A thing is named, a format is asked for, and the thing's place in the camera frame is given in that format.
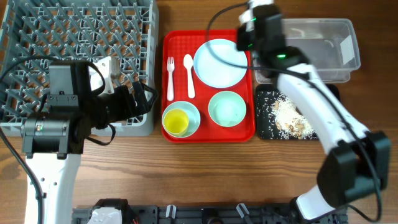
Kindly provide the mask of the brown food scraps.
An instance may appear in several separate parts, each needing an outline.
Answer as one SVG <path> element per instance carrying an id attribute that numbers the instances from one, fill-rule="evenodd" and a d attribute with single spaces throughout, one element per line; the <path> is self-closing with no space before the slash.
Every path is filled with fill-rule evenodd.
<path id="1" fill-rule="evenodd" d="M 273 107 L 275 124 L 278 130 L 301 139 L 305 125 L 301 122 L 302 116 L 296 111 L 289 100 L 276 101 Z"/>

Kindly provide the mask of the mint green bowl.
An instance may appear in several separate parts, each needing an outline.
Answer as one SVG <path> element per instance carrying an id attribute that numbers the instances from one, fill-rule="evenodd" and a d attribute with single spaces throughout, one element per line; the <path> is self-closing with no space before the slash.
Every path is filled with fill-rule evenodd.
<path id="1" fill-rule="evenodd" d="M 221 91 L 209 101 L 208 114 L 219 126 L 230 128 L 240 124 L 247 108 L 243 98 L 233 91 Z"/>

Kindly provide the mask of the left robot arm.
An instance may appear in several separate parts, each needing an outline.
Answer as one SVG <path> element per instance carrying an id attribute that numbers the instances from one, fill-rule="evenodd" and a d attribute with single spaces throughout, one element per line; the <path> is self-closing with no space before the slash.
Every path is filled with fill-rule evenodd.
<path id="1" fill-rule="evenodd" d="M 93 90 L 84 60 L 56 60 L 49 66 L 48 111 L 31 113 L 22 125 L 22 151 L 29 168 L 26 223 L 70 223 L 72 197 L 78 168 L 91 130 L 111 129 L 114 123 L 149 113 L 158 97 L 157 90 L 134 82 L 133 90 L 117 87 L 105 93 L 105 85 Z"/>

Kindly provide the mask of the yellow plastic cup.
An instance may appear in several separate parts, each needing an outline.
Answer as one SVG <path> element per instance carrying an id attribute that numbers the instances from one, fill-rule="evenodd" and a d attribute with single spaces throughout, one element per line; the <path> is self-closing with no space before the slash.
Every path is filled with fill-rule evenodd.
<path id="1" fill-rule="evenodd" d="M 173 136 L 182 136 L 188 130 L 188 114 L 181 109 L 172 109 L 164 114 L 163 125 L 169 134 Z"/>

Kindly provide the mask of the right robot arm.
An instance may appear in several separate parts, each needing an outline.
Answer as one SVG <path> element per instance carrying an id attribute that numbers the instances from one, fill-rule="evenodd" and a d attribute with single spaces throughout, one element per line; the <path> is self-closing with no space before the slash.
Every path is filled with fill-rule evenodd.
<path id="1" fill-rule="evenodd" d="M 370 131 L 348 112 L 302 51 L 286 44 L 280 28 L 255 25 L 250 29 L 243 24 L 237 29 L 236 43 L 238 50 L 258 54 L 259 69 L 269 72 L 272 84 L 296 104 L 326 154 L 316 185 L 292 200 L 292 218 L 309 223 L 374 194 L 375 218 L 356 207 L 353 210 L 369 222 L 378 222 L 381 192 L 388 183 L 390 139 L 382 131 Z"/>

